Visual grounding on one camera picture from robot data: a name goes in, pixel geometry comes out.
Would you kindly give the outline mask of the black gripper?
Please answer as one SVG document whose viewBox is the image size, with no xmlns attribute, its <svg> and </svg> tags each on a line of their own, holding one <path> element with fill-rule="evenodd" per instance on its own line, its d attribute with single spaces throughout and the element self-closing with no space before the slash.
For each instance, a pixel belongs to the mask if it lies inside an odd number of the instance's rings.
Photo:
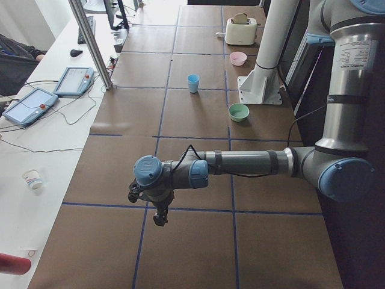
<svg viewBox="0 0 385 289">
<path fill-rule="evenodd" d="M 168 222 L 168 206 L 174 199 L 174 191 L 163 185 L 144 189 L 134 180 L 129 186 L 128 201 L 135 203 L 138 199 L 151 202 L 157 210 L 153 216 L 155 225 L 165 226 Z"/>
</svg>

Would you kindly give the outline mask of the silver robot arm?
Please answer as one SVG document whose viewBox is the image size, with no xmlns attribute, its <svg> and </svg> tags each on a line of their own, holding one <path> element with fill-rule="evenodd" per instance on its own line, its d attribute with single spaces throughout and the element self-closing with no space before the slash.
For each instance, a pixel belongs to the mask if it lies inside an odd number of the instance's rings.
<svg viewBox="0 0 385 289">
<path fill-rule="evenodd" d="M 146 155 L 133 167 L 128 200 L 156 208 L 154 222 L 167 223 L 178 189 L 208 186 L 210 175 L 262 178 L 285 174 L 301 178 L 336 202 L 369 193 L 375 181 L 363 139 L 369 88 L 384 42 L 383 1 L 311 1 L 306 30 L 311 45 L 334 48 L 322 125 L 300 126 L 305 145 L 265 151 L 197 151 L 188 146 L 177 161 Z"/>
</svg>

